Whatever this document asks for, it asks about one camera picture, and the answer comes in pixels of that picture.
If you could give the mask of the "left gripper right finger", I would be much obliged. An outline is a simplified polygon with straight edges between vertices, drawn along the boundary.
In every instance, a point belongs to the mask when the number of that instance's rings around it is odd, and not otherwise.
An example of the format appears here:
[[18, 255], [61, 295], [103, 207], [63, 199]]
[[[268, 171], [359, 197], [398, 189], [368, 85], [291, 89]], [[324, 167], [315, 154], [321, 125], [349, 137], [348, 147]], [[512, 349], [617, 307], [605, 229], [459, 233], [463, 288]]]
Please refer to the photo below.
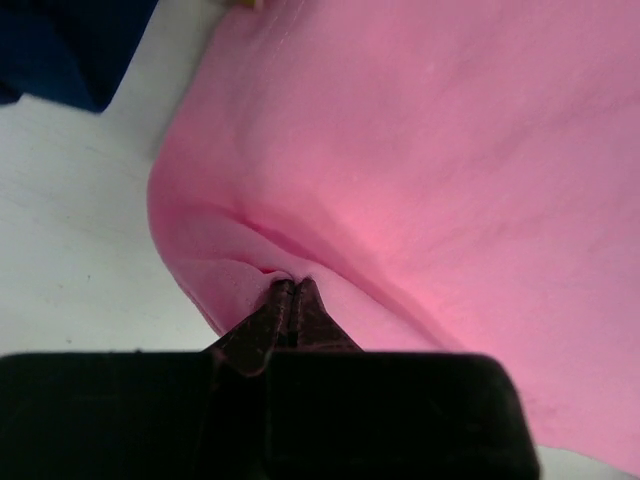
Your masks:
[[295, 288], [289, 316], [289, 346], [309, 351], [362, 351], [328, 314], [312, 278], [305, 278]]

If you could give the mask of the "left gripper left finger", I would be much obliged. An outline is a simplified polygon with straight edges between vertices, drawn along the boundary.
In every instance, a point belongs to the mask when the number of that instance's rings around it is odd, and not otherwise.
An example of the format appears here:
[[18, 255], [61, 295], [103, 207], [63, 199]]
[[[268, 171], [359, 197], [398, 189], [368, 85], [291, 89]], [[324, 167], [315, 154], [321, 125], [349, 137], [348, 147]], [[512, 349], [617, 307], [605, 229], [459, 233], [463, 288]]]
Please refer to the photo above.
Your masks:
[[276, 280], [259, 297], [258, 308], [209, 346], [216, 365], [228, 365], [240, 375], [258, 375], [286, 327], [293, 300], [293, 281]]

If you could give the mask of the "pink t shirt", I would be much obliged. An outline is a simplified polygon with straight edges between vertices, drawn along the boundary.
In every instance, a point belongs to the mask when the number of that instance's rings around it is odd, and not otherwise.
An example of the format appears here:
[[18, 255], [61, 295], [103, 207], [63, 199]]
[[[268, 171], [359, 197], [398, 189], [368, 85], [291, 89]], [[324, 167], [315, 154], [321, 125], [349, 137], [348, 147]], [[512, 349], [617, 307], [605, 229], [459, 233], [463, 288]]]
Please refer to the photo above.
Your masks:
[[218, 333], [311, 277], [361, 346], [488, 354], [537, 443], [638, 474], [637, 2], [234, 9], [148, 215]]

